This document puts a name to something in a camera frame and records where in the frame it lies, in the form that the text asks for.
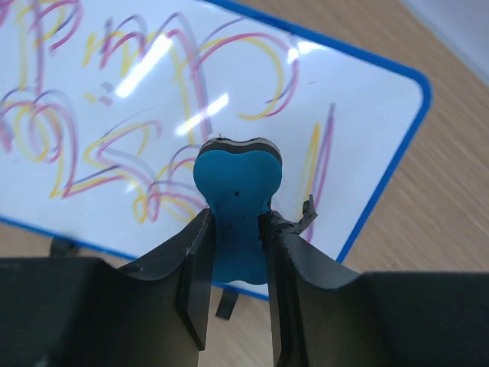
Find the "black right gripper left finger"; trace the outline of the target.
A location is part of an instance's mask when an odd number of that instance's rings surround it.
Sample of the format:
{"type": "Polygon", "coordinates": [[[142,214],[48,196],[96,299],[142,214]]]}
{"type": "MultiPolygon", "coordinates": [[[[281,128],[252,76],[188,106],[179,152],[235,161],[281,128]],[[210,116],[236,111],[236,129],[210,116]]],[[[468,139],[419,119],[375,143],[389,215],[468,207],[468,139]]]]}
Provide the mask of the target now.
{"type": "Polygon", "coordinates": [[[120,268],[94,257],[1,261],[3,366],[195,366],[205,349],[214,221],[120,268]]]}

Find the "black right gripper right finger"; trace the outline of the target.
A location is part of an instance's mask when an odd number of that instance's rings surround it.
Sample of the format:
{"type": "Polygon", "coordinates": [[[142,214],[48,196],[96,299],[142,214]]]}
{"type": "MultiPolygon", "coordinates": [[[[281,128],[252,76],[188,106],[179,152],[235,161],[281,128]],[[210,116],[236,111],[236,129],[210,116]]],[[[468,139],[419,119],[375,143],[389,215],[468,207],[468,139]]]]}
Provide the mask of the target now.
{"type": "Polygon", "coordinates": [[[358,273],[302,238],[315,218],[258,219],[276,366],[488,364],[487,273],[358,273]]]}

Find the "blue whiteboard eraser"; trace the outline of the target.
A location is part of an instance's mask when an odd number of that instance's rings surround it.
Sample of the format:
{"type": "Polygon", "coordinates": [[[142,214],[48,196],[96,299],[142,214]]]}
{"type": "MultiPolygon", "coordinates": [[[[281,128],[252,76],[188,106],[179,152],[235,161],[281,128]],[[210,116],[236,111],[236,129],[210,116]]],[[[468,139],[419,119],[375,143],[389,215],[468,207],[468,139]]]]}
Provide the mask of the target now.
{"type": "Polygon", "coordinates": [[[213,138],[200,148],[193,179],[215,220],[213,281],[267,283],[258,217],[270,212],[282,172],[280,150],[265,138],[213,138]]]}

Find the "blue framed whiteboard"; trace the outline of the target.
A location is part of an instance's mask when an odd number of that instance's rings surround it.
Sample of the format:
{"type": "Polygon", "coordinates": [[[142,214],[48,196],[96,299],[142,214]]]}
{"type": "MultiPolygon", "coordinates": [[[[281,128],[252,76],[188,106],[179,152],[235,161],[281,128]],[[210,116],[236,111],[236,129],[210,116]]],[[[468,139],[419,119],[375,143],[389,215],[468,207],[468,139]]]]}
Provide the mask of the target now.
{"type": "Polygon", "coordinates": [[[272,207],[345,259],[426,116],[419,71],[230,1],[3,1],[1,220],[127,259],[206,202],[212,138],[266,138],[272,207]]]}

